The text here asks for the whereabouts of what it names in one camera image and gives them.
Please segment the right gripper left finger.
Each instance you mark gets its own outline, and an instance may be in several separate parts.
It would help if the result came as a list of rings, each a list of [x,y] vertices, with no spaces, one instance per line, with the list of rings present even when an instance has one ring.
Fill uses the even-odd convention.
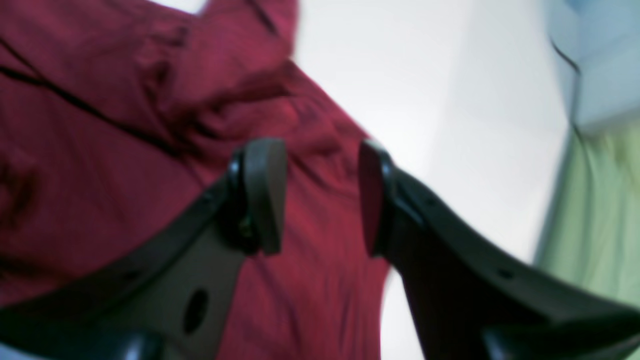
[[[128,255],[1,310],[3,360],[213,360],[243,263],[281,251],[283,140],[255,139]]]

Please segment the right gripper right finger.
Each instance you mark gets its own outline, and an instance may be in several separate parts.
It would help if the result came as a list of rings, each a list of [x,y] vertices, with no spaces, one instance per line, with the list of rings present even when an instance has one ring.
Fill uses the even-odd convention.
[[[366,250],[400,274],[427,360],[624,360],[637,309],[512,257],[465,223],[376,141],[358,153]]]

